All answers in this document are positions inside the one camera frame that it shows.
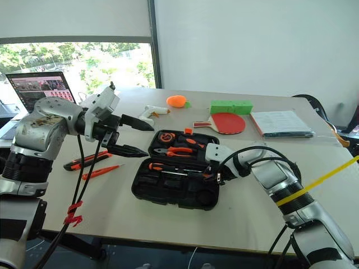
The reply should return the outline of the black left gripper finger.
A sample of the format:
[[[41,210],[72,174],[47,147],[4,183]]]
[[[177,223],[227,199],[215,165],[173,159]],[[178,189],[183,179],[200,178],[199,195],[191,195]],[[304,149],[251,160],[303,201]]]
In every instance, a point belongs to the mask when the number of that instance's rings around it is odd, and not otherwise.
[[[154,131],[154,128],[149,123],[125,114],[121,115],[121,124],[140,131]]]
[[[110,154],[122,156],[122,157],[147,157],[148,153],[145,151],[138,149],[137,147],[129,146],[129,145],[110,145],[107,146],[107,150]]]

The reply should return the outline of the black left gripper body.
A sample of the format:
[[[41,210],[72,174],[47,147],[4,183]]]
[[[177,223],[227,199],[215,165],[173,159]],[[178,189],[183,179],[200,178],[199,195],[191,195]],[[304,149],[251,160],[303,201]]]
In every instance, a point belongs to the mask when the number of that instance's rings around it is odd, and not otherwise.
[[[105,120],[94,123],[93,137],[100,141],[101,147],[112,147],[119,137],[118,127],[121,126],[121,117],[110,115]]]

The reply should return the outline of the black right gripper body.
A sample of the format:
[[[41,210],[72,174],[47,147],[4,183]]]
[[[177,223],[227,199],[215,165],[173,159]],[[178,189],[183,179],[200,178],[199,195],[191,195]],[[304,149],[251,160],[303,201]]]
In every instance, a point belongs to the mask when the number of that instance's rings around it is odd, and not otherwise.
[[[224,165],[219,165],[219,166],[213,166],[213,165],[209,165],[208,166],[208,182],[214,182],[218,185],[225,185],[223,176],[222,176],[222,172],[224,169]]]

